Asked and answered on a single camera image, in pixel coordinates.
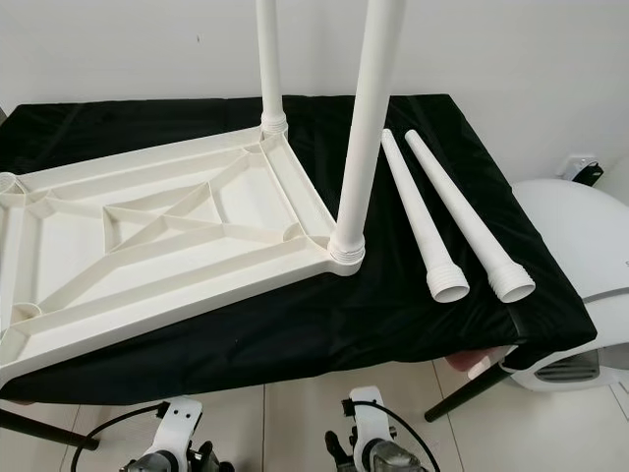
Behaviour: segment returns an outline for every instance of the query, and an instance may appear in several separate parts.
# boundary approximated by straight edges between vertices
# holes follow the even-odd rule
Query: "black metal leg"
[[[424,415],[426,421],[432,423],[437,418],[448,414],[457,406],[461,406],[466,401],[471,400],[477,395],[480,395],[488,388],[491,388],[492,386],[496,385],[500,381],[507,379],[508,377],[511,377],[511,374],[502,370],[502,368],[498,364],[494,364],[478,377],[434,405]]]
[[[0,428],[24,433],[25,435],[35,436],[43,440],[55,441],[56,443],[78,446],[86,440],[85,436],[78,435],[72,431],[62,430],[55,426],[46,425],[39,421],[16,415],[6,410],[0,409]],[[98,440],[90,439],[85,442],[84,448],[87,450],[96,450]]]

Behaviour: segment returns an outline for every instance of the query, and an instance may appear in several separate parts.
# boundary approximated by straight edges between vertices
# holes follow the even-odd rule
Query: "black cable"
[[[145,408],[140,408],[138,410],[130,411],[129,413],[125,413],[124,415],[120,415],[120,416],[117,416],[116,418],[112,418],[106,423],[103,423],[102,425],[91,430],[89,434],[86,436],[86,438],[84,439],[84,441],[79,445],[79,447],[77,447],[77,450],[75,450],[75,455],[72,456],[72,463],[70,464],[70,471],[77,472],[77,464],[79,463],[79,456],[81,455],[81,452],[86,446],[87,441],[89,441],[91,438],[96,436],[102,430],[109,428],[110,426],[115,425],[116,423],[120,423],[121,421],[127,420],[131,417],[142,415],[142,413],[148,413],[149,411],[159,410],[160,408],[163,408],[163,407],[168,409],[168,402],[162,401],[161,403],[158,403],[156,405],[151,405]]]
[[[439,464],[436,463],[436,459],[432,455],[432,452],[430,452],[430,449],[429,449],[428,445],[424,442],[424,440],[422,438],[420,438],[420,435],[418,435],[415,432],[415,430],[413,428],[411,428],[411,425],[409,425],[406,421],[404,421],[402,418],[400,418],[398,415],[393,413],[388,408],[386,408],[386,407],[384,407],[382,405],[379,405],[379,404],[377,404],[375,402],[370,402],[370,401],[352,401],[352,404],[355,405],[355,406],[356,405],[370,406],[371,408],[375,408],[376,410],[383,411],[384,413],[389,415],[391,418],[393,418],[395,421],[397,421],[400,425],[402,425],[406,429],[406,431],[408,431],[411,434],[411,436],[413,438],[415,438],[415,441],[417,441],[422,446],[422,448],[426,452],[426,455],[430,459],[430,463],[432,464],[432,467],[434,468],[434,472],[441,472],[441,469],[439,468]]]

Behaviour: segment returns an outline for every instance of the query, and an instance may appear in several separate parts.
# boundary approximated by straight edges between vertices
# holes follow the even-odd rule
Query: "black tablecloth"
[[[354,98],[287,96],[289,141],[336,215]],[[0,170],[32,172],[137,148],[255,126],[259,98],[20,106],[0,127]],[[351,277],[323,274],[120,342],[7,383],[9,399],[134,403],[263,384],[387,361],[521,345],[506,365],[592,340],[596,331],[510,186],[448,95],[397,96],[387,127],[402,148],[452,258],[471,283],[452,304],[430,298],[426,269],[381,156],[365,228],[367,256]],[[500,303],[404,142],[416,129],[496,238],[537,283]]]

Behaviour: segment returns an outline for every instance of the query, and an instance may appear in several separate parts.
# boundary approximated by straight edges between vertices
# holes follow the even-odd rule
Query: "white tile floor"
[[[464,381],[439,360],[197,395],[203,418],[194,441],[213,441],[219,457],[231,460],[238,472],[332,471],[323,434],[335,431],[349,449],[352,426],[340,400],[354,386],[376,384],[385,404],[429,443],[444,472],[629,470],[629,422],[609,387],[541,394],[502,383],[449,417],[426,423],[424,411]],[[86,433],[138,405],[1,406]],[[99,450],[86,452],[79,470],[117,471],[144,451],[157,424],[148,414],[104,432]],[[404,433],[398,441],[419,452]],[[68,471],[73,451],[0,430],[2,471]]]

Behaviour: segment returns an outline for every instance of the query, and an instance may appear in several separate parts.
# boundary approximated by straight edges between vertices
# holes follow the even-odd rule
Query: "white wall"
[[[629,1],[410,0],[396,93],[450,93],[510,180],[629,154]],[[287,93],[353,93],[365,0],[278,0]],[[0,0],[0,106],[259,94],[253,0]]]

